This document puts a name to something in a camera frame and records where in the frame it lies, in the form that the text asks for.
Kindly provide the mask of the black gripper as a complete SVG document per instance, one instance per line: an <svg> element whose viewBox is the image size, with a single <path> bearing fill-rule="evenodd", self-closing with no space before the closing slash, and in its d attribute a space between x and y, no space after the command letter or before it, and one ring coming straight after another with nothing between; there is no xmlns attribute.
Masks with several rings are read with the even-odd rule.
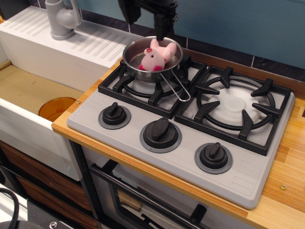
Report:
<svg viewBox="0 0 305 229"><path fill-rule="evenodd" d="M118 0L125 20L134 24L141 17L141 8L154 14L156 39L162 41L168 34L174 33L173 23L178 20L176 0L141 0L140 6L135 0Z"/></svg>

